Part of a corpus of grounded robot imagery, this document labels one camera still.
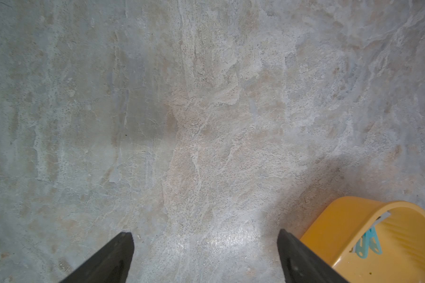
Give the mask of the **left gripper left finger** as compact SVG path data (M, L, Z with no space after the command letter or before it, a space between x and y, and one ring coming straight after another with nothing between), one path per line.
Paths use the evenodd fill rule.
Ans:
M135 250L130 232L120 232L80 265L64 283L124 283Z

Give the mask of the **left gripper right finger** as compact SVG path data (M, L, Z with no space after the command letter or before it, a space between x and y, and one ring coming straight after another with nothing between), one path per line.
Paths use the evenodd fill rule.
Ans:
M277 249L286 283L346 283L347 280L285 229Z

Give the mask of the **yellow plastic storage box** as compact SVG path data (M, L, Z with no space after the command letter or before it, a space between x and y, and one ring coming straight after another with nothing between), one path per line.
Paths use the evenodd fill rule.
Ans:
M352 249L372 226L382 254L362 259ZM342 197L301 241L350 283L425 283L425 211L415 204Z

